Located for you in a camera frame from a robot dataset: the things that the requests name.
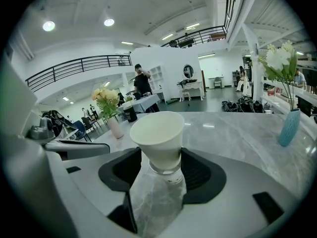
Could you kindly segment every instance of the black metal railing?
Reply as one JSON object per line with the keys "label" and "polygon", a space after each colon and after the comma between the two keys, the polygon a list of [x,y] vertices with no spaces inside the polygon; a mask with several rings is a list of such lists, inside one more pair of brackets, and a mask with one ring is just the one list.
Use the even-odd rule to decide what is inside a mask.
{"label": "black metal railing", "polygon": [[42,70],[25,81],[29,88],[33,92],[36,92],[49,84],[71,75],[93,69],[127,65],[132,65],[130,56],[108,55],[79,58]]}
{"label": "black metal railing", "polygon": [[226,34],[224,26],[210,27],[173,39],[169,43],[162,45],[162,47],[191,47],[200,43],[225,39]]}
{"label": "black metal railing", "polygon": [[226,32],[229,30],[229,26],[232,20],[233,7],[236,0],[226,0],[226,15],[224,17],[224,28]]}

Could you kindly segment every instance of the blue vase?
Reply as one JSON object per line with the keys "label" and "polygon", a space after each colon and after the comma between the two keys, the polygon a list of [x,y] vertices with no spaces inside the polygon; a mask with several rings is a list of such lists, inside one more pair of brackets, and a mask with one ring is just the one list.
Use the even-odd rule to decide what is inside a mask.
{"label": "blue vase", "polygon": [[281,146],[288,146],[292,142],[299,127],[300,117],[300,109],[293,109],[287,115],[287,118],[283,125],[283,129],[278,139],[278,142]]}

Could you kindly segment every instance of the black shirt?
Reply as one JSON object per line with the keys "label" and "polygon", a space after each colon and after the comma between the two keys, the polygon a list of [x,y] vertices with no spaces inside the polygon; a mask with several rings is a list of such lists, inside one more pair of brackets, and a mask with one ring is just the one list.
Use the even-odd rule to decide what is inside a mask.
{"label": "black shirt", "polygon": [[143,73],[135,77],[134,86],[137,87],[141,94],[145,94],[146,92],[152,93],[148,77],[146,77]]}

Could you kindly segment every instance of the pillar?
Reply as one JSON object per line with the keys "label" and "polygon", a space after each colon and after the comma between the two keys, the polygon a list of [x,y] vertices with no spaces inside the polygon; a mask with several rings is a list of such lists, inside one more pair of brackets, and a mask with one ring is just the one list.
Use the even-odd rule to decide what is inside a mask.
{"label": "pillar", "polygon": [[264,75],[264,67],[263,65],[258,62],[259,54],[259,42],[256,34],[254,33],[253,29],[247,25],[242,25],[243,32],[246,36],[250,55],[252,59],[252,81],[253,81],[253,100],[258,101],[263,94],[263,84],[262,79]]}

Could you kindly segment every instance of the round mirror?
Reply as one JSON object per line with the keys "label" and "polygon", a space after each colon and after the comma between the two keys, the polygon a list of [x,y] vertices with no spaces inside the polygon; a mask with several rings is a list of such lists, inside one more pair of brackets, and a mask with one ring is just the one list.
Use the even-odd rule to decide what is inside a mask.
{"label": "round mirror", "polygon": [[184,75],[185,75],[185,77],[187,77],[187,78],[192,78],[192,77],[193,77],[193,75],[194,75],[194,70],[193,70],[193,68],[192,68],[190,65],[186,65],[186,66],[184,67]]}

